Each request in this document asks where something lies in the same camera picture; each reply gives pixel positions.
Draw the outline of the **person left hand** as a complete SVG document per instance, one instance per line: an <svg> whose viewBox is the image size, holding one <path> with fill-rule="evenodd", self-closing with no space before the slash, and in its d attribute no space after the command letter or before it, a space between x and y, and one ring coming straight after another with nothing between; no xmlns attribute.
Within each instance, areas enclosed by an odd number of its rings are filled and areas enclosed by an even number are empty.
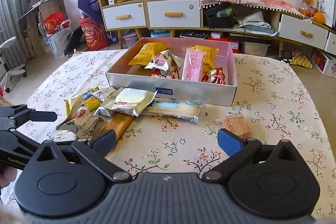
<svg viewBox="0 0 336 224"><path fill-rule="evenodd" d="M18 173L17 169L11 166L5 166L4 170L1 171L0 176L1 189L7 187L11 182L15 181L17 173Z"/></svg>

